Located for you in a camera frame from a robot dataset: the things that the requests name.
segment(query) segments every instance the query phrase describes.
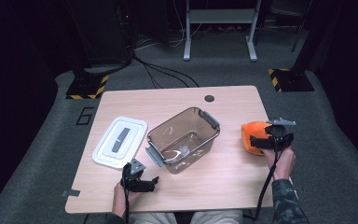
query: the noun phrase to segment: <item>wooden table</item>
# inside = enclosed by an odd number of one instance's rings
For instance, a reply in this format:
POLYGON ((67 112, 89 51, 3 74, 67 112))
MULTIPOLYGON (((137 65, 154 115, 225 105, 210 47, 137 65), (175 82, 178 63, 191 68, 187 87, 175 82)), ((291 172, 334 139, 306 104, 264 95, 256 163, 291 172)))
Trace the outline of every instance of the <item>wooden table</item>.
MULTIPOLYGON (((136 160, 146 166, 142 180, 159 176, 154 192, 145 193, 132 212, 244 209, 256 207, 269 169, 264 157, 249 154, 241 144, 241 125, 267 120, 254 86, 229 86, 141 91, 107 91, 103 94, 89 139, 79 163, 73 190, 65 206, 70 214, 108 213, 112 209, 114 186, 121 171, 92 160, 92 152, 118 116, 145 120, 148 131, 183 110, 196 106, 209 112, 221 133, 212 149, 182 173, 172 175, 149 158, 144 139, 136 160), (212 95, 214 101, 204 100, 212 95)), ((272 206, 268 187, 263 206, 272 206)))

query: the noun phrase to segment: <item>sleeve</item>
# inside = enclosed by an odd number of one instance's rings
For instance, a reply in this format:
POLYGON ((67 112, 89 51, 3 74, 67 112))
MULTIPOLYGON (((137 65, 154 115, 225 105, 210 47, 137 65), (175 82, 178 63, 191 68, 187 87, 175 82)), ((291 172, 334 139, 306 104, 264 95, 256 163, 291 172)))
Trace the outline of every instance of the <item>sleeve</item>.
POLYGON ((105 221, 105 224, 126 224, 126 221, 123 218, 112 213, 108 216, 107 220, 105 221))
POLYGON ((292 183, 287 179, 272 182, 274 224, 309 223, 299 207, 292 183))

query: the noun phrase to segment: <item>small black dot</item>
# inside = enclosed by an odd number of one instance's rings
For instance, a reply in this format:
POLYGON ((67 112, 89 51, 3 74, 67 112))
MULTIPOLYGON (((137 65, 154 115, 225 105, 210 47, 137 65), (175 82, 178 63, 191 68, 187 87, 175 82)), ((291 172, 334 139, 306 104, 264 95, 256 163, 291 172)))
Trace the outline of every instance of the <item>small black dot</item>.
POLYGON ((213 102, 213 101, 214 101, 214 96, 212 96, 212 95, 206 95, 204 99, 205 99, 206 102, 209 102, 209 103, 210 103, 210 102, 213 102))

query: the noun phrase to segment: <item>yellow and black striped tape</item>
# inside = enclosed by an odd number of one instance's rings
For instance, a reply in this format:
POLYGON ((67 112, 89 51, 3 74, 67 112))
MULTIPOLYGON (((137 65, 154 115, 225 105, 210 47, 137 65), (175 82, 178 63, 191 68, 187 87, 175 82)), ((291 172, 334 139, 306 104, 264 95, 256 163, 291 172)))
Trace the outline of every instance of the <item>yellow and black striped tape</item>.
POLYGON ((73 100, 86 100, 86 99, 97 99, 103 94, 104 87, 106 85, 107 79, 109 76, 105 76, 101 81, 100 88, 98 88, 95 94, 90 95, 66 95, 66 99, 73 99, 73 100))
POLYGON ((270 68, 270 69, 268 70, 269 77, 271 78, 272 85, 274 86, 275 91, 282 91, 281 86, 280 86, 280 84, 279 84, 279 81, 278 81, 278 79, 277 79, 277 77, 276 77, 276 75, 275 75, 275 71, 277 71, 277 70, 279 70, 279 71, 290 71, 290 69, 288 69, 288 68, 271 69, 271 68, 270 68))

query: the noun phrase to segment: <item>container lid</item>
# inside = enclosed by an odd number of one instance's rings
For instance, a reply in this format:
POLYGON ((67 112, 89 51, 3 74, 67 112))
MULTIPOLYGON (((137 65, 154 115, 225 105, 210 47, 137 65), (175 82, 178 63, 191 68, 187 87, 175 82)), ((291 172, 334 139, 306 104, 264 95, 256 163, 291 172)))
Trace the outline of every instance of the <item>container lid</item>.
POLYGON ((138 151, 146 131, 147 123, 143 120, 115 118, 92 153, 92 159, 102 165, 123 168, 138 151))

